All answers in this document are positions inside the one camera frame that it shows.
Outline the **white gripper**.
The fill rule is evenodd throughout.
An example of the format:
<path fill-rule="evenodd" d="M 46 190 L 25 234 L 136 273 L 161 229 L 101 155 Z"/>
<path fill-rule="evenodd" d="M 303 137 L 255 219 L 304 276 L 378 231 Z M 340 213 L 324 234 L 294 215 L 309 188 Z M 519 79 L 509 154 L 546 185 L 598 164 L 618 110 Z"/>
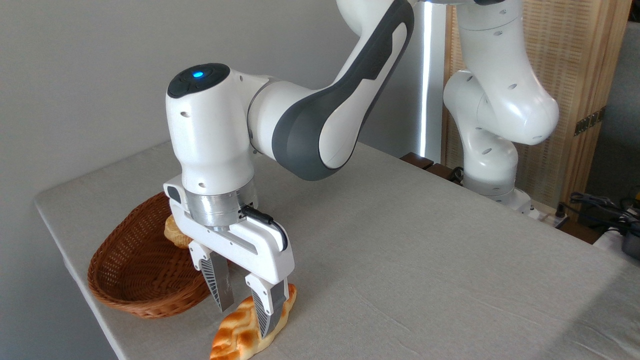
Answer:
<path fill-rule="evenodd" d="M 291 243 L 278 223 L 245 205 L 235 214 L 237 223 L 227 231 L 214 231 L 192 219 L 175 200 L 170 200 L 170 208 L 178 228 L 194 240 L 189 244 L 192 262 L 222 312 L 234 303 L 227 259 L 252 273 L 245 280 L 252 292 L 260 336 L 267 337 L 290 298 L 286 277 L 295 268 Z"/>

